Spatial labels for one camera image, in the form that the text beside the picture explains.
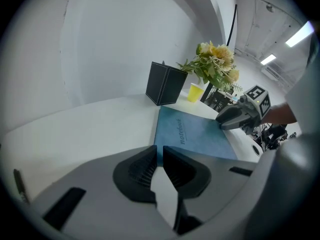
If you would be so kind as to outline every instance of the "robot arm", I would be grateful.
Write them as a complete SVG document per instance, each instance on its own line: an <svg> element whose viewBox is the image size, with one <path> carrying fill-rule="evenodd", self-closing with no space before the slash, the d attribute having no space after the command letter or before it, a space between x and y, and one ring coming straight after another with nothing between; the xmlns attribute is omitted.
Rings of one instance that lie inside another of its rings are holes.
<svg viewBox="0 0 320 240"><path fill-rule="evenodd" d="M222 130L242 128L249 135L261 124L270 107L268 91L255 85L245 91L236 104L223 108L216 120Z"/></svg>

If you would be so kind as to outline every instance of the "white wall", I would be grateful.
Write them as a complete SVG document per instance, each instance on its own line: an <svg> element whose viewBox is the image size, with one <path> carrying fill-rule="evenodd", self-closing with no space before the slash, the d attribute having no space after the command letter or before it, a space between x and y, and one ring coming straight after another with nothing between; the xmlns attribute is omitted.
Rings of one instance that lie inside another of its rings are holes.
<svg viewBox="0 0 320 240"><path fill-rule="evenodd" d="M216 46L224 42L225 35L223 25L220 23L220 18L213 6L212 0L184 0L191 10L196 15L196 20L193 23L200 30L201 34L207 42L212 41ZM192 15L186 11L187 15L192 19Z"/></svg>
<svg viewBox="0 0 320 240"><path fill-rule="evenodd" d="M211 0L212 5L219 18L220 28L223 30L223 43L226 44L231 31L232 21L234 18L236 0ZM233 29L233 35L237 35L237 24ZM232 39L229 47L234 50L236 39Z"/></svg>
<svg viewBox="0 0 320 240"><path fill-rule="evenodd" d="M144 93L152 61L192 59L205 41L195 18L174 0L86 0L77 40L84 103Z"/></svg>
<svg viewBox="0 0 320 240"><path fill-rule="evenodd" d="M67 2L26 0L6 31L0 53L0 137L71 107L59 47Z"/></svg>
<svg viewBox="0 0 320 240"><path fill-rule="evenodd" d="M85 104L78 71L78 36L87 0L69 0L60 35L61 71L73 107Z"/></svg>
<svg viewBox="0 0 320 240"><path fill-rule="evenodd" d="M239 70L239 80L237 84L243 88L243 91L250 89L254 85L259 85L268 91L272 106L286 102L286 94L281 90L276 81L271 80L261 73L261 66L257 63L238 55L234 57L234 63L236 64L236 69ZM297 122L288 124L286 130L289 136L294 132L296 132L297 135L301 134L301 129Z"/></svg>

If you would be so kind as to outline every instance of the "black pole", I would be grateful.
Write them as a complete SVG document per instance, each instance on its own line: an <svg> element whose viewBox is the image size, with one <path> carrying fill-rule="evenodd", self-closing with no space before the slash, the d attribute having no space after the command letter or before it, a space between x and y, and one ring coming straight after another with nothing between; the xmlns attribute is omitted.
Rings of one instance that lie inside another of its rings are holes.
<svg viewBox="0 0 320 240"><path fill-rule="evenodd" d="M238 5L236 4L235 7L234 7L234 14L233 14L233 20L232 20L232 25L231 25L231 31L230 31L230 34L229 34L229 38L228 38L228 42L226 43L226 46L229 46L229 43L230 43L230 39L231 39L231 35L232 35L232 31L234 30L234 24L235 24L235 19L236 19L236 13L237 13L237 7ZM207 99L211 89L213 87L213 84L212 83L209 83L207 88L205 89L200 101L201 102L205 102L205 100Z"/></svg>

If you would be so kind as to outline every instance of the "flower bouquet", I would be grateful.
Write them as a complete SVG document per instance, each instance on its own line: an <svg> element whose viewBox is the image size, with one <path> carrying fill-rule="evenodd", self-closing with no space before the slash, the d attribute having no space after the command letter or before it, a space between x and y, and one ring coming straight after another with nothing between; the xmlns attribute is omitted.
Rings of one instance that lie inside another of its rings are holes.
<svg viewBox="0 0 320 240"><path fill-rule="evenodd" d="M215 47L213 43L200 43L196 48L196 56L194 60L184 65L177 63L180 70L188 74L195 73L199 78L203 79L203 83L208 81L216 88L222 91L233 89L234 91L242 91L242 88L235 82L239 78L239 71L235 70L234 54L226 45Z"/></svg>

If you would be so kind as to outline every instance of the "yellow flower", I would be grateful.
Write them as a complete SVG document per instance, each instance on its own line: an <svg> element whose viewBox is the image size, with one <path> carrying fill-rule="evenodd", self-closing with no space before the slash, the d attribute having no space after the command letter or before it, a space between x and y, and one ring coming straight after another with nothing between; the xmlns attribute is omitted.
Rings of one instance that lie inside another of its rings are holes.
<svg viewBox="0 0 320 240"><path fill-rule="evenodd" d="M199 47L199 52L201 54L207 54L209 49L210 49L210 44L208 44L207 42L202 42Z"/></svg>
<svg viewBox="0 0 320 240"><path fill-rule="evenodd" d="M224 60L222 64L224 68L231 67L234 59L234 54L225 44L216 47L212 55L216 56L218 59Z"/></svg>
<svg viewBox="0 0 320 240"><path fill-rule="evenodd" d="M239 70L231 69L226 75L226 80L230 83L236 82L239 79Z"/></svg>
<svg viewBox="0 0 320 240"><path fill-rule="evenodd" d="M215 52L216 52L216 47L214 46L214 44L210 41L210 44L209 44L209 53L214 56L215 55Z"/></svg>
<svg viewBox="0 0 320 240"><path fill-rule="evenodd" d="M200 54L210 54L214 55L214 52L216 50L216 47L214 44L210 41L210 43L202 42L199 46L199 53Z"/></svg>

